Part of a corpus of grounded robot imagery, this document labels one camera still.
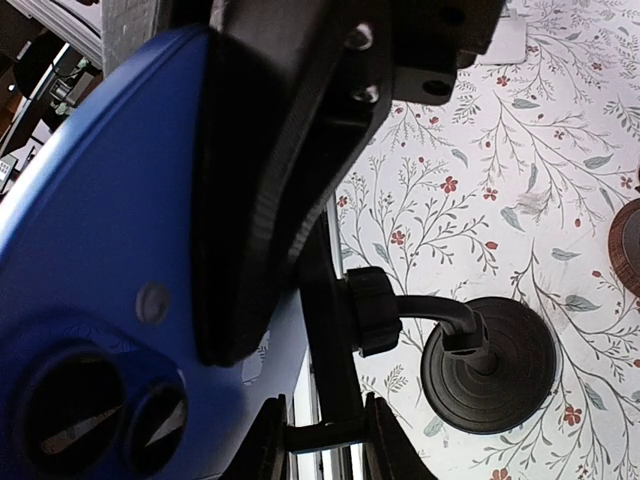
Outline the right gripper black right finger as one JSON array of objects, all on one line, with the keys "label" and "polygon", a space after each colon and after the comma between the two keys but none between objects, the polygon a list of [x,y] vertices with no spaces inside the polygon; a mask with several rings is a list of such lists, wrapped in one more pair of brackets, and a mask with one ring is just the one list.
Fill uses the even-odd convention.
[{"label": "right gripper black right finger", "polygon": [[435,480],[386,400],[366,396],[367,433],[363,444],[365,479]]}]

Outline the aluminium front rail base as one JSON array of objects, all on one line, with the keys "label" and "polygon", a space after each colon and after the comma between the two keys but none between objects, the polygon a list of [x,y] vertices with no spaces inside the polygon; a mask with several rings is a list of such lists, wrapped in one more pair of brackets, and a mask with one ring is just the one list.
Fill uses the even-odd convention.
[{"label": "aluminium front rail base", "polygon": [[353,359],[353,327],[343,281],[338,212],[331,198],[298,261],[297,280],[309,345],[309,369],[319,421],[290,427],[293,454],[329,453],[334,479],[354,479],[352,447],[366,434],[363,402]]}]

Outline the small round base phone stand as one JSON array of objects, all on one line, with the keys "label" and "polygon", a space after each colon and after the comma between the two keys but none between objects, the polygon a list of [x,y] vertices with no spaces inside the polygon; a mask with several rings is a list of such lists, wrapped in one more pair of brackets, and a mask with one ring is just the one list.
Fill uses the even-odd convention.
[{"label": "small round base phone stand", "polygon": [[614,216],[608,234],[611,267],[622,285],[639,296],[639,200],[630,201]]}]

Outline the white flat phone stand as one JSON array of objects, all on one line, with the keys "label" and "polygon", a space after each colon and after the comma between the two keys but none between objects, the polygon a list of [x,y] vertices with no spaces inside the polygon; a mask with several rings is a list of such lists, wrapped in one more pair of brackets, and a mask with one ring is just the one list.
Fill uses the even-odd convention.
[{"label": "white flat phone stand", "polygon": [[527,58],[527,22],[516,9],[507,8],[500,16],[489,49],[478,55],[483,66],[520,65]]}]

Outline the black phone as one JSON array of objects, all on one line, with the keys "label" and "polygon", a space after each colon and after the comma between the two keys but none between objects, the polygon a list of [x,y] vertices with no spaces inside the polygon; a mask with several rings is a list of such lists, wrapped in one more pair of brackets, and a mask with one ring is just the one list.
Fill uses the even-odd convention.
[{"label": "black phone", "polygon": [[5,479],[282,479],[249,449],[307,347],[285,293],[259,351],[200,362],[191,185],[210,35],[164,33],[56,131],[1,204]]}]

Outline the floral patterned tablecloth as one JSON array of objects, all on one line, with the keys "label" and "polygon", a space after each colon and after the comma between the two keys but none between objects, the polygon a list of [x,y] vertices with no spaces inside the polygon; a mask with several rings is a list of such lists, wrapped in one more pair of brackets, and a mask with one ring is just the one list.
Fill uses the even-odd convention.
[{"label": "floral patterned tablecloth", "polygon": [[548,321],[558,381],[525,424],[472,436],[426,402],[432,330],[408,319],[396,349],[358,359],[441,479],[635,479],[639,298],[607,237],[637,195],[639,5],[513,1],[516,64],[462,70],[441,107],[394,104],[336,193],[346,268],[382,267],[401,294],[504,296]]}]

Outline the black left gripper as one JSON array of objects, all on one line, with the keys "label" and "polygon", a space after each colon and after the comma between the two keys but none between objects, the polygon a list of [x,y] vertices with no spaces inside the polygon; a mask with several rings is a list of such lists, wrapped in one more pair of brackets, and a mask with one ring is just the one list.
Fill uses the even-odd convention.
[{"label": "black left gripper", "polygon": [[349,96],[376,86],[443,105],[457,73],[489,49],[501,1],[217,1],[219,51],[279,102],[331,80]]}]

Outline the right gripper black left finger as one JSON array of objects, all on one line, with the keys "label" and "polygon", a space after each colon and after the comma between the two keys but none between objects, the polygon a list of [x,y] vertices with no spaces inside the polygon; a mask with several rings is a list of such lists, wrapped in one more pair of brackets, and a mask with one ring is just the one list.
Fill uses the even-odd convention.
[{"label": "right gripper black left finger", "polygon": [[286,399],[268,398],[220,480],[280,480],[288,478],[284,446]]}]

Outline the black gooseneck stand round base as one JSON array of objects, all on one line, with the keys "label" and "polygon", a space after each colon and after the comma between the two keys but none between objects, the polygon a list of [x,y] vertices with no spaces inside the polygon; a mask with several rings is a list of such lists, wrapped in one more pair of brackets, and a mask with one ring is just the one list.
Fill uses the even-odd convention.
[{"label": "black gooseneck stand round base", "polygon": [[397,295],[380,267],[343,277],[353,355],[397,347],[405,318],[435,322],[420,359],[421,389],[445,424],[471,434],[507,432],[550,395],[558,360],[554,336],[531,308],[505,297],[459,302]]}]

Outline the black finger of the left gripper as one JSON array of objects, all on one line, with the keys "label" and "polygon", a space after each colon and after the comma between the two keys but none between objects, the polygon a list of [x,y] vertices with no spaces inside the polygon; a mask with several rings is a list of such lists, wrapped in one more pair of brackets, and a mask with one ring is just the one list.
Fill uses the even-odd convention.
[{"label": "black finger of the left gripper", "polygon": [[325,204],[391,104],[392,46],[355,26],[212,34],[194,159],[194,338],[232,365],[264,335]]}]

